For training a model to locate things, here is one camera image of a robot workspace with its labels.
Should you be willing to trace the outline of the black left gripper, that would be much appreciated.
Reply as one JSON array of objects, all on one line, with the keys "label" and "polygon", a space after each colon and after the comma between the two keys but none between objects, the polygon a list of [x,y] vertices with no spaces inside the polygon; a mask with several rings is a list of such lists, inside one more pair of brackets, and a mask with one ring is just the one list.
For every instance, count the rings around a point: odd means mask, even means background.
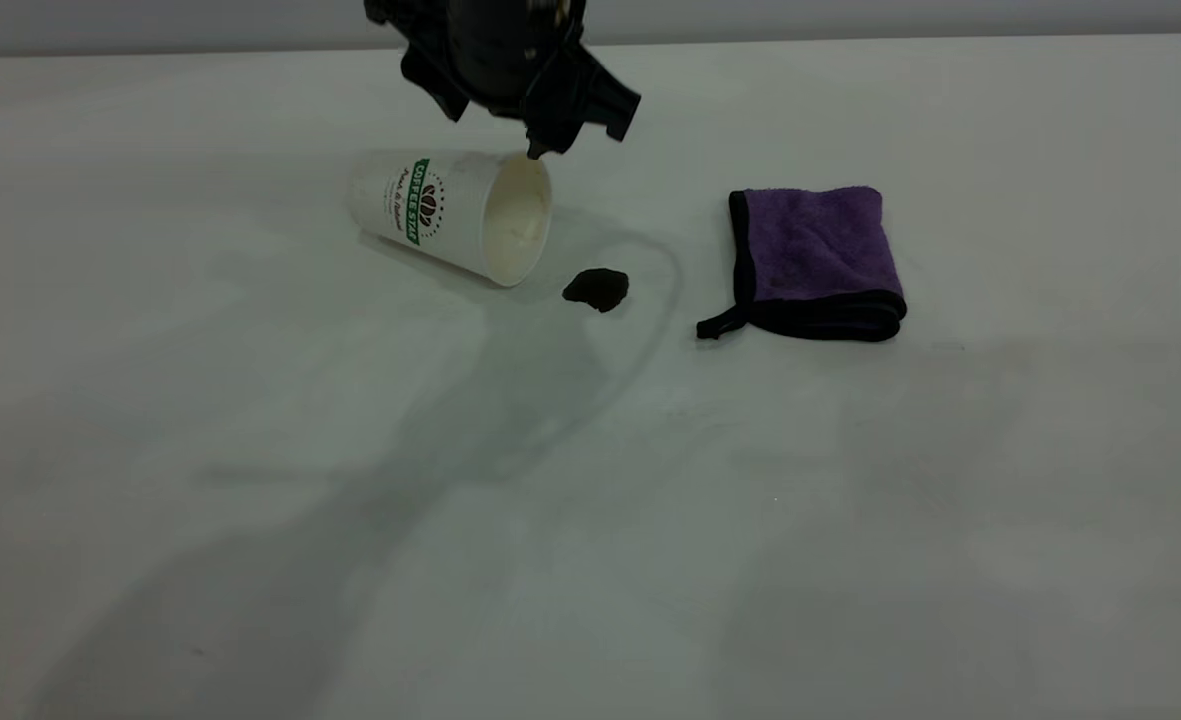
[{"label": "black left gripper", "polygon": [[476,104],[517,120],[531,161],[565,153],[586,124],[625,140],[640,94],[582,44],[583,1],[367,1],[407,41],[402,76],[458,122]]}]

